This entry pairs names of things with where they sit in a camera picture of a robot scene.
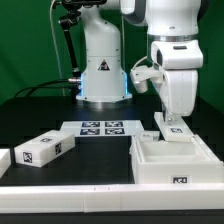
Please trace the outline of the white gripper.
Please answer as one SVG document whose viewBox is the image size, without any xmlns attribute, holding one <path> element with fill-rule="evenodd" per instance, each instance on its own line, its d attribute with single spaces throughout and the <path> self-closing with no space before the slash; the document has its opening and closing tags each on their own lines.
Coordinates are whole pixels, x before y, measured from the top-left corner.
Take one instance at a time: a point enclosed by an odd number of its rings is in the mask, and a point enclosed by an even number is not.
<svg viewBox="0 0 224 224">
<path fill-rule="evenodd" d="M 198 41 L 154 41 L 151 44 L 151 58 L 162 73 L 158 93 L 163 102 L 163 120 L 174 122 L 175 115 L 189 116 L 195 104 L 197 69 L 203 65 Z"/>
</svg>

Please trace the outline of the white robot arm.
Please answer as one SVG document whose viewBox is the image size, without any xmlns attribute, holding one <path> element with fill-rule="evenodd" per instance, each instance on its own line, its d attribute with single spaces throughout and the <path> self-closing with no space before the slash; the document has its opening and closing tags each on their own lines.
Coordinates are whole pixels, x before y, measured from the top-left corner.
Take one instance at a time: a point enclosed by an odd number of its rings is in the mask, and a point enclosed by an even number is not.
<svg viewBox="0 0 224 224">
<path fill-rule="evenodd" d="M 147 28 L 151 67 L 134 66 L 131 80 L 140 93 L 152 82 L 163 106 L 163 119 L 189 116 L 194 108 L 198 73 L 203 65 L 198 21 L 210 0 L 103 0 L 81 8 L 86 42 L 86 68 L 81 98 L 91 103 L 118 102 L 125 96 L 121 35 L 104 20 L 102 9 L 117 9 L 131 25 Z"/>
</svg>

